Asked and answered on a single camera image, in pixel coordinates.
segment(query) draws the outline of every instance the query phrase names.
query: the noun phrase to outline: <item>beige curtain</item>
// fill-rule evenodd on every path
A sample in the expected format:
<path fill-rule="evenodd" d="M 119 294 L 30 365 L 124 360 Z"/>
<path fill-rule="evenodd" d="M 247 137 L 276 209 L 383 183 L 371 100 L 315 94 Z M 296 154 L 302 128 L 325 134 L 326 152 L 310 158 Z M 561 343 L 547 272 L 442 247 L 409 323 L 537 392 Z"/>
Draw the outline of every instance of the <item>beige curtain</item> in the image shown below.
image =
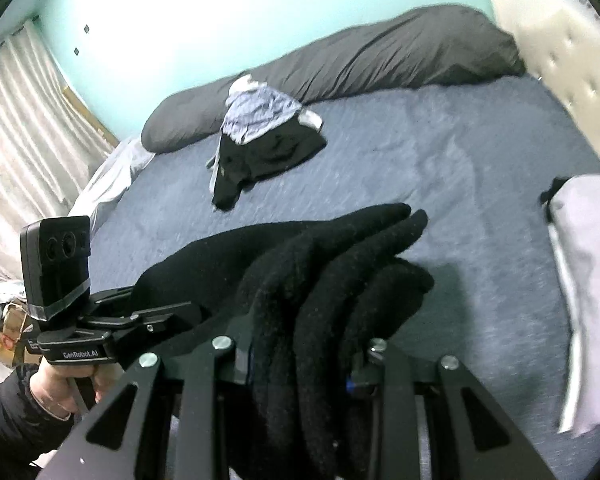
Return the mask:
<path fill-rule="evenodd" d="M 19 233 L 65 216 L 112 147 L 62 95 L 65 82 L 28 21 L 0 47 L 0 280 L 22 277 Z"/>

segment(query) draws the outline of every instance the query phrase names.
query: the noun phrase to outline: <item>cream upholstered headboard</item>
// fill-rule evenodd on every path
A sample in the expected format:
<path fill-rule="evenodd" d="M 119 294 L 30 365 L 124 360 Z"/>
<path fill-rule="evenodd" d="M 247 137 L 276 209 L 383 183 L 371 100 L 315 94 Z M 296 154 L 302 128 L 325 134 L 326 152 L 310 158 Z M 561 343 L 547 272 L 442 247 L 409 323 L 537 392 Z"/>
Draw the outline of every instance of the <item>cream upholstered headboard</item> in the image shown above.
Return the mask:
<path fill-rule="evenodd" d="M 600 157 L 600 18 L 587 0 L 491 0 L 527 71 L 562 102 Z"/>

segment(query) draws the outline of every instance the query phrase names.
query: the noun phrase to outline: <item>sleeve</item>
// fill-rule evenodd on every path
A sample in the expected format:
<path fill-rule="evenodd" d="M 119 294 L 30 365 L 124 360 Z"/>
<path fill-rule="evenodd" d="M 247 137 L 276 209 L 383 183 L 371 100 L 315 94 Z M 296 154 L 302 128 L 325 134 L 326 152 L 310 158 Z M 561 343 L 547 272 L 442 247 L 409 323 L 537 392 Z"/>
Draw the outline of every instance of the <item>sleeve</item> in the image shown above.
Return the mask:
<path fill-rule="evenodd" d="M 18 366 L 0 384 L 0 470 L 5 464 L 14 471 L 28 467 L 41 454 L 57 449 L 73 426 L 73 417 L 55 418 L 31 394 L 29 379 L 37 370 L 37 365 Z"/>

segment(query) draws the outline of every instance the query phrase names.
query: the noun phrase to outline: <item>metal screw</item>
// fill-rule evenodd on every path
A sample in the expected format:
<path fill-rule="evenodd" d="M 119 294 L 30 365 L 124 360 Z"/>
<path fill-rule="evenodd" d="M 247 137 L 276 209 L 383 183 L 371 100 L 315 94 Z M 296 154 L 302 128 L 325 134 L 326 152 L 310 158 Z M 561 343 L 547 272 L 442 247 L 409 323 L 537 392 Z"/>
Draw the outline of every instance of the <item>metal screw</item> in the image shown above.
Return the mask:
<path fill-rule="evenodd" d="M 211 342 L 211 345 L 216 350 L 227 350 L 228 348 L 231 348 L 231 345 L 233 343 L 234 342 L 231 341 L 231 338 L 229 336 L 227 336 L 227 335 L 219 335 L 218 337 L 215 337 L 213 339 L 213 341 Z"/>
<path fill-rule="evenodd" d="M 369 341 L 369 349 L 372 352 L 382 353 L 386 350 L 386 341 L 382 338 L 375 337 Z"/>
<path fill-rule="evenodd" d="M 151 368 L 158 362 L 158 356 L 152 352 L 142 354 L 138 359 L 142 368 Z"/>
<path fill-rule="evenodd" d="M 445 370 L 458 370 L 460 361 L 458 361 L 458 358 L 455 355 L 445 355 L 440 359 L 440 364 Z"/>

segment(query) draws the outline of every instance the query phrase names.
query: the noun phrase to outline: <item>mattress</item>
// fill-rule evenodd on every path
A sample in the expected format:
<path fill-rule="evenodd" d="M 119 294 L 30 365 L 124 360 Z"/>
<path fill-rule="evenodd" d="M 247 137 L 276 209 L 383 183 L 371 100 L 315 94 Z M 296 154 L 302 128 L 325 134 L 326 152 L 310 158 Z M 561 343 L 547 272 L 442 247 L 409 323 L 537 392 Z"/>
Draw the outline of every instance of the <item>mattress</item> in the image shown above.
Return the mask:
<path fill-rule="evenodd" d="M 415 356 L 455 354 L 485 384 L 560 480 L 600 457 L 600 430 L 557 434 L 568 316 L 538 196 L 600 161 L 538 81 L 378 91 L 310 107 L 327 147 L 214 210 L 206 161 L 216 136 L 157 155 L 91 244 L 92 290 L 130 285 L 192 240 L 228 229 L 330 219 L 378 203 L 427 211 L 408 251 L 436 285 L 394 336 Z"/>

